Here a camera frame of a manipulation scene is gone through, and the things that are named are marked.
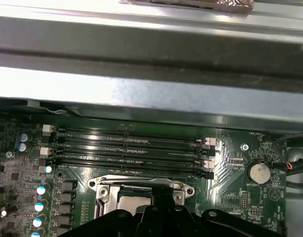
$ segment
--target screw hole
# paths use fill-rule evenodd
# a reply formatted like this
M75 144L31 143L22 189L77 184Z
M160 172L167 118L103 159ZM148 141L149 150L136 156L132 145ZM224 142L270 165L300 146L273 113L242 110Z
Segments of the screw hole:
M215 211L210 211L209 216L216 217L217 213Z
M193 194L193 190L192 189L187 189L187 194L189 194L189 195Z
M183 210L183 208L182 208L182 207L180 207L180 206L176 206L176 207L175 207L175 210L176 210L176 211L182 211L182 210Z

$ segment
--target ram slot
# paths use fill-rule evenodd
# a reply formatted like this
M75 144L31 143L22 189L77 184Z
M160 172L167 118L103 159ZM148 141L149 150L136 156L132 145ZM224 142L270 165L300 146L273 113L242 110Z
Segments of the ram slot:
M127 135L123 132L108 132L102 130L81 130L81 129L66 129L65 132L59 130L58 137L98 140L98 141L116 141L135 144L148 144L148 145L163 145L181 147L190 149L192 147L200 146L196 142L196 138L182 138L182 137L168 137L168 136L152 136L141 134Z
M176 151L176 150L162 150L162 149L153 149L153 148L135 148L131 146L100 146L100 145L84 145L78 142L65 142L63 144L58 144L58 148L64 150L84 150L84 151L95 151L97 155L102 153L112 154L151 154L158 156L184 156L184 157L197 157L195 152L191 151Z
M69 164L69 165L88 165L92 167L105 167L109 169L121 169L123 171L133 170L136 173L146 173L146 171L157 171L164 173L175 173L175 174L190 174L195 176L200 176L205 173L201 169L196 168L177 168L177 167L159 167L159 166L149 166L149 165L135 165L135 164L118 164L110 162L99 162L92 160L77 160L77 159L59 159L57 160L58 165Z
M140 154L126 154L122 155L120 154L119 156L111 156L111 153L107 153L104 156L97 156L95 152L84 152L80 150L63 150L61 152L58 152L57 157L61 158L71 158L71 159L93 159L97 160L100 159L101 157L115 157L115 158L135 158L135 159L152 159L152 160L159 160L159 161L175 161L175 162L185 162L185 163L201 163L203 161L202 158L197 158L197 157L175 157L175 156L145 156L145 155L140 155Z
M126 158L126 157L112 157L112 156L87 156L78 154L60 154L58 158L69 158L71 160L89 160L98 162L111 162L120 164L138 164L141 166L163 166L163 167L177 167L177 168L201 168L202 163L194 160L193 162L178 162L178 161L165 161L158 159L146 159L146 158Z
M179 147L179 146L169 146L169 144L148 144L148 143L132 143L132 142L125 142L125 141L116 141L116 140L86 140L81 138L65 138L64 142L66 143L80 143L85 145L115 145L115 146L130 146L133 148L155 148L155 149L167 149L167 150L179 150L179 151L196 151L197 146L185 146L185 147Z

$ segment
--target white connector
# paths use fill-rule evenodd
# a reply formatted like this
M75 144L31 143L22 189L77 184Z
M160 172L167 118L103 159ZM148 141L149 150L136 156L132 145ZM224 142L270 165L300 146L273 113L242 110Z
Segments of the white connector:
M43 124L42 136L50 137L52 132L54 132L53 125Z
M215 167L215 161L212 160L204 161L204 168L213 169L214 167Z
M52 149L49 147L41 147L39 149L39 157L48 158L49 155L52 154Z
M205 145L216 146L216 138L214 137L205 138Z

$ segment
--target metal screw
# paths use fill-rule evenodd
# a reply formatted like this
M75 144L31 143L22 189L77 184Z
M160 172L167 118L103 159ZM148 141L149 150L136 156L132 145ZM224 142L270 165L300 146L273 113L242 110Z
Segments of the metal screw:
M13 157L13 153L12 152L6 152L5 153L5 157L6 158L12 158Z
M175 207L175 210L176 210L176 211L182 211L182 210L183 210L183 208L182 208L182 207L180 207L180 206L176 206L176 207Z
M248 144L245 144L245 143L241 144L240 148L241 148L241 150L242 150L243 152L249 150Z
M209 216L216 217L217 213L215 211L210 211Z
M108 189L107 188L101 188L100 189L100 194L101 194L101 196L103 196L103 197L105 197L106 195L108 195Z

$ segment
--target dimm slot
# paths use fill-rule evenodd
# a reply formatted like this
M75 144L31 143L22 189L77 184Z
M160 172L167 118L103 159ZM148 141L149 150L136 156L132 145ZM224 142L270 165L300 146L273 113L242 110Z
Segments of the dimm slot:
M106 175L106 174L125 174L125 175L132 175L132 176L136 176L139 175L140 177L166 177L166 178L170 178L170 177L176 177L179 176L181 178L188 178L190 176L190 174L188 173L175 173L175 172L163 172L163 171L158 171L158 170L136 170L136 169L131 169L131 168L115 168L115 167L103 167L103 166L92 166L92 165L88 165L88 164L70 164L70 163L62 163L58 166L59 169L61 168L65 168L65 166L76 166L76 167L87 167L87 168L92 168L95 169L96 172L99 172L102 175Z
M64 142L76 142L85 145L116 145L116 146L128 146L128 147L144 147L144 148L155 148L163 150L179 150L179 151L195 151L197 146L169 146L166 144L147 144L147 143L128 143L125 141L112 141L112 140L86 140L81 138L65 138Z
M130 139L142 139L147 140L148 142L174 142L174 143L195 143L195 137L172 137L172 136L160 136L160 135L147 135L147 134L137 134L137 133L130 133L128 132L114 132L114 131L105 131L99 129L76 129L76 128L66 128L66 129L59 129L60 135L62 134L73 134L73 136L78 136L78 134L83 135L98 135L98 136L109 136L109 137L125 137Z
M154 159L139 159L139 158L120 158L111 156L77 156L76 154L60 154L58 158L70 158L79 160L90 160L99 162L112 162L112 163L124 163L124 164L138 164L138 165L152 165L152 166L164 166L164 167L178 167L178 168L201 168L200 162L175 162L164 161Z
M84 151L80 150L63 150L62 152L58 153L57 156L67 156L73 159L87 159L87 157L92 157L94 159L100 159L101 157L114 157L117 159L120 158L136 158L136 159L151 159L151 160L159 160L159 161L174 161L174 162L185 162L185 163L201 163L203 159L201 158L194 158L194 157L175 157L175 156L144 156L140 154L131 154L131 155L122 155L118 154L119 156L111 156L111 153L107 153L105 155L98 155L96 156L92 152L85 153Z
M171 173L184 173L184 174L193 174L196 176L201 176L205 172L201 169L194 168L176 168L176 167L152 167L152 166L144 166L144 165L134 165L134 164L118 164L118 163L110 163L110 162L98 162L98 161L90 161L90 160L77 160L77 159L59 159L57 160L58 164L70 164L70 165L89 165L95 167L108 167L112 168L121 168L124 170L132 169L140 172L143 170L149 171L161 171L161 172L171 172Z
M151 149L151 148L133 148L133 147L124 147L124 146L98 146L98 145L83 145L78 142L65 142L63 144L58 144L59 148L63 149L78 149L86 151L97 151L97 152L113 152L113 153L122 153L122 154L151 154L151 155L163 155L163 156L189 156L197 157L195 152L188 151L176 151L176 150L160 150L160 149Z

